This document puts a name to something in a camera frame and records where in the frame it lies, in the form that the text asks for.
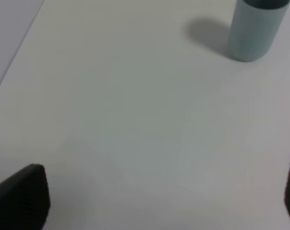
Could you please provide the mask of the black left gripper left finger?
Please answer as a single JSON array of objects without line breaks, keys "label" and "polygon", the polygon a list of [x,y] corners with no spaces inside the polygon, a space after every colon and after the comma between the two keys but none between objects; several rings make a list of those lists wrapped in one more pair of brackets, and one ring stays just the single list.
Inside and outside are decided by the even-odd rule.
[{"label": "black left gripper left finger", "polygon": [[30,164],[0,183],[0,230],[41,230],[50,206],[45,168]]}]

